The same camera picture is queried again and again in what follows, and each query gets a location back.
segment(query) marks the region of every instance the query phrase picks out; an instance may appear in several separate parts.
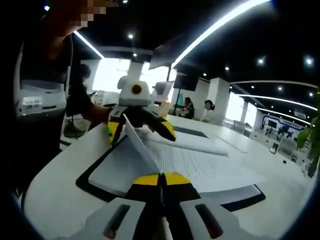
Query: bright window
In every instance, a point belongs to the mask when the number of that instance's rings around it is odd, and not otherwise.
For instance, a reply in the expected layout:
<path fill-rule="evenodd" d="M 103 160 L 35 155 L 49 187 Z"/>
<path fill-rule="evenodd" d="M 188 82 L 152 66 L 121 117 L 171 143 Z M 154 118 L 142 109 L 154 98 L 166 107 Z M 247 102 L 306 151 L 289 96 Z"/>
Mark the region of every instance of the bright window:
<path fill-rule="evenodd" d="M 149 70 L 150 63 L 145 62 L 142 66 L 142 71 L 140 75 L 140 81 L 144 81 L 148 84 L 150 93 L 153 92 L 153 87 L 157 82 L 167 81 L 167 75 L 169 68 L 167 66 L 160 66 L 154 69 Z M 177 78 L 177 70 L 171 69 L 169 81 L 175 81 Z M 174 89 L 171 88 L 168 95 L 168 102 L 171 102 Z"/>
<path fill-rule="evenodd" d="M 225 118 L 235 121 L 241 120 L 245 101 L 242 97 L 230 92 L 229 103 L 226 109 Z"/>
<path fill-rule="evenodd" d="M 248 108 L 246 110 L 244 123 L 248 123 L 251 127 L 254 127 L 256 116 L 257 116 L 257 108 L 253 104 L 248 103 Z"/>
<path fill-rule="evenodd" d="M 128 74 L 130 60 L 119 58 L 104 58 L 99 61 L 93 80 L 94 91 L 106 91 L 120 93 L 117 88 L 121 77 Z"/>

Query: ceiling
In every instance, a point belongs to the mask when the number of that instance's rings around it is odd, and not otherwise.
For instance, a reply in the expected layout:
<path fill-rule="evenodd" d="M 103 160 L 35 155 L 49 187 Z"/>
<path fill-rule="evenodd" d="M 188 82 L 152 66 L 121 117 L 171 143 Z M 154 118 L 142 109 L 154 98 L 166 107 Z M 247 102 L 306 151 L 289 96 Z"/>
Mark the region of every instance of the ceiling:
<path fill-rule="evenodd" d="M 178 47 L 185 49 L 218 19 L 246 2 L 120 1 L 121 7 L 107 9 L 106 15 L 95 16 L 88 28 L 79 31 L 104 56 L 110 53 L 103 50 L 103 46 L 153 51 L 177 36 L 182 36 Z M 232 83 L 279 80 L 319 85 L 320 34 L 316 11 L 315 3 L 308 0 L 274 0 L 254 7 L 208 36 L 177 65 L 177 69 L 186 74 L 196 73 L 208 80 L 221 77 Z M 128 34 L 134 35 L 133 40 L 128 38 Z M 81 51 L 83 58 L 97 57 L 86 46 Z M 131 53 L 119 54 L 132 58 Z M 315 107 L 314 98 L 309 93 L 316 89 L 309 86 L 284 83 L 242 83 L 238 86 L 252 95 L 287 99 Z M 259 101 L 263 108 L 293 115 L 289 112 L 294 110 L 292 104 L 265 99 Z M 315 115 L 314 110 L 301 109 L 308 116 Z"/>

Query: white counter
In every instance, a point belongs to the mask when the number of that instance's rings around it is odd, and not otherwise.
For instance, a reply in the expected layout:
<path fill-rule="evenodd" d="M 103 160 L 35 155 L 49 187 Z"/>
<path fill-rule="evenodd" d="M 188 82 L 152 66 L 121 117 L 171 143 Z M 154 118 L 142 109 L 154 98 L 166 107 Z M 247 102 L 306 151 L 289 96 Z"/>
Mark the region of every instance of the white counter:
<path fill-rule="evenodd" d="M 296 164 L 283 164 L 281 155 L 271 154 L 265 146 L 226 127 L 176 116 L 167 119 L 174 126 L 201 131 L 213 142 L 223 140 L 231 158 L 237 156 L 241 164 L 265 177 L 258 187 L 266 199 L 233 212 L 243 229 L 278 238 L 289 227 L 311 184 Z M 106 204 L 79 189 L 76 180 L 109 147 L 108 128 L 101 124 L 71 144 L 34 178 L 25 196 L 24 211 L 46 239 L 74 234 L 90 214 Z"/>

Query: yellow stripe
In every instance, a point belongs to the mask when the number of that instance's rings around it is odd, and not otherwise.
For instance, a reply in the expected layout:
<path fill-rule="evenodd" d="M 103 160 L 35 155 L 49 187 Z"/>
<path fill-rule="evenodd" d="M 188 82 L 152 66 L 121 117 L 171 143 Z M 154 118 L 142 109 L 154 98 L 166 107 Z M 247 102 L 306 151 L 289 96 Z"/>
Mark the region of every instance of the yellow stripe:
<path fill-rule="evenodd" d="M 165 172 L 164 173 L 167 185 L 179 185 L 179 184 L 189 184 L 190 181 L 176 172 Z"/>
<path fill-rule="evenodd" d="M 177 137 L 176 137 L 175 131 L 174 131 L 171 123 L 168 122 L 168 121 L 163 121 L 163 122 L 161 122 L 161 123 L 170 131 L 170 133 L 172 134 L 172 136 L 174 136 L 174 138 L 176 139 Z"/>
<path fill-rule="evenodd" d="M 133 184 L 157 186 L 158 174 L 141 176 L 134 181 Z"/>
<path fill-rule="evenodd" d="M 115 133 L 117 130 L 119 123 L 118 122 L 114 122 L 114 121 L 109 121 L 108 122 L 108 128 L 111 130 L 112 135 L 110 136 L 110 142 L 113 141 L 114 137 L 115 137 Z"/>

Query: white robot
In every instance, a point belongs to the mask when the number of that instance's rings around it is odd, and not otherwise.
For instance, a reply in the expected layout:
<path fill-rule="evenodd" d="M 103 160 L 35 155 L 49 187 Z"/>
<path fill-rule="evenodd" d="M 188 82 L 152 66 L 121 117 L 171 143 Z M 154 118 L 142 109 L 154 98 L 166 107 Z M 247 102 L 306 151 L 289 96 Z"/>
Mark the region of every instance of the white robot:
<path fill-rule="evenodd" d="M 117 87 L 121 89 L 119 102 L 111 111 L 108 121 L 108 127 L 112 133 L 110 136 L 112 144 L 118 141 L 122 127 L 126 122 L 123 114 L 136 128 L 146 124 L 162 137 L 171 141 L 176 140 L 175 131 L 171 124 L 153 111 L 151 95 L 146 82 L 123 76 L 120 78 Z"/>

